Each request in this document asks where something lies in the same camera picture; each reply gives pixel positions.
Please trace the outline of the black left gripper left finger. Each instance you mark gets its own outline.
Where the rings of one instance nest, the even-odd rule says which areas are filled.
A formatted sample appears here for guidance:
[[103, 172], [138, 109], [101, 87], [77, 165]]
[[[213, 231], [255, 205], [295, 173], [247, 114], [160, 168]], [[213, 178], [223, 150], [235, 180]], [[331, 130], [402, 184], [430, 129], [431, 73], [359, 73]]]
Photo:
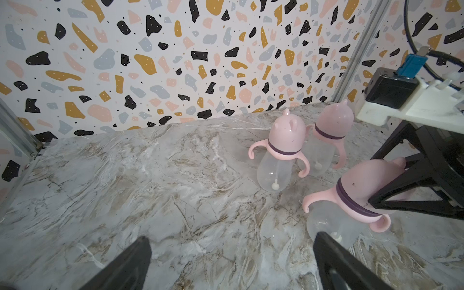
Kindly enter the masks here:
[[149, 239], [141, 236], [80, 289], [142, 290], [151, 255]]

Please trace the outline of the purple bottle collar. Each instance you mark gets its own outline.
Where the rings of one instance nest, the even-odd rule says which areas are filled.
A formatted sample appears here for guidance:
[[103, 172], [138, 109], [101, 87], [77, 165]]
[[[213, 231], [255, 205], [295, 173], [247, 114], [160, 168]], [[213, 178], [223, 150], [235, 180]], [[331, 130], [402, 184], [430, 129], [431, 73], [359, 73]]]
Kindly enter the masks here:
[[341, 182], [341, 178], [337, 181], [336, 190], [340, 199], [354, 212], [370, 218], [381, 216], [380, 214], [365, 209], [364, 207], [357, 204], [345, 191]]
[[273, 145], [271, 144], [271, 142], [270, 142], [269, 139], [267, 139], [267, 143], [268, 143], [268, 144], [267, 144], [267, 148], [268, 148], [269, 150], [272, 150], [272, 151], [275, 152], [276, 154], [280, 154], [280, 155], [282, 155], [282, 156], [294, 156], [294, 155], [297, 155], [297, 154], [300, 152], [300, 150], [299, 150], [299, 151], [296, 151], [296, 152], [282, 151], [282, 150], [278, 149], [277, 147], [273, 146]]

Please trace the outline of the pink bottle cap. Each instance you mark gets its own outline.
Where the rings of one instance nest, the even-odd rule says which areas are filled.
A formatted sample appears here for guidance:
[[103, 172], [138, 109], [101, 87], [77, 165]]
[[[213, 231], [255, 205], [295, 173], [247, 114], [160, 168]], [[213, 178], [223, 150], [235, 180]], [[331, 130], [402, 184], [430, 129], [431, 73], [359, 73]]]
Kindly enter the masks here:
[[392, 161], [370, 159], [357, 164], [341, 177], [347, 194], [360, 206], [380, 215], [393, 214], [393, 210], [376, 209], [369, 204], [369, 198], [384, 186], [406, 171], [406, 159], [396, 158]]
[[296, 152], [302, 149], [307, 135], [302, 118], [290, 113], [286, 108], [273, 123], [268, 139], [271, 144], [282, 151]]

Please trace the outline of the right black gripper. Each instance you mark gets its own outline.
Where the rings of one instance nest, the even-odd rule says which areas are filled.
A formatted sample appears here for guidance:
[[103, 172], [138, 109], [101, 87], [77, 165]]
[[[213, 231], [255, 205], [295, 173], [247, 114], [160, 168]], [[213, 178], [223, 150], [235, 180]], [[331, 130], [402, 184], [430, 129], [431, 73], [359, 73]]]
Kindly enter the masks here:
[[406, 158], [406, 171], [369, 198], [376, 209], [408, 211], [456, 220], [464, 219], [464, 135], [398, 124], [371, 160], [383, 159], [407, 140], [422, 153]]

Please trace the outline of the small clear baby bottle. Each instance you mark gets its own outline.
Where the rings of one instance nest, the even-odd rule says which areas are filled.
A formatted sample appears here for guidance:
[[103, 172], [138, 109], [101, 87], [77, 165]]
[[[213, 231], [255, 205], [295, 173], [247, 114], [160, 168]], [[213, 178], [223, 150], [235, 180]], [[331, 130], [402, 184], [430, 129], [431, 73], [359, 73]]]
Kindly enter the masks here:
[[[248, 156], [250, 159], [254, 159], [254, 149], [257, 147], [264, 147], [267, 150], [257, 169], [257, 181], [263, 190], [272, 193], [279, 193], [283, 191], [291, 181], [292, 167], [295, 160], [303, 162], [304, 168], [298, 173], [298, 176], [301, 178], [309, 175], [310, 164], [308, 159], [302, 153], [302, 149], [297, 155], [282, 156], [267, 148], [267, 139], [253, 143], [248, 150]], [[276, 178], [280, 185], [280, 189], [278, 191], [274, 191], [271, 188], [271, 185]]]

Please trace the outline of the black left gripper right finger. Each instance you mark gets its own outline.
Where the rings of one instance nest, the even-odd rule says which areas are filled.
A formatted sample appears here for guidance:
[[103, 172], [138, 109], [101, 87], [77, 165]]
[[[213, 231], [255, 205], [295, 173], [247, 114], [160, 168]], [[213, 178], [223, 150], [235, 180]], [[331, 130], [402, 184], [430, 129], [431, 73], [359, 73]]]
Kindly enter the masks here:
[[313, 250], [324, 290], [391, 289], [329, 234], [318, 232]]

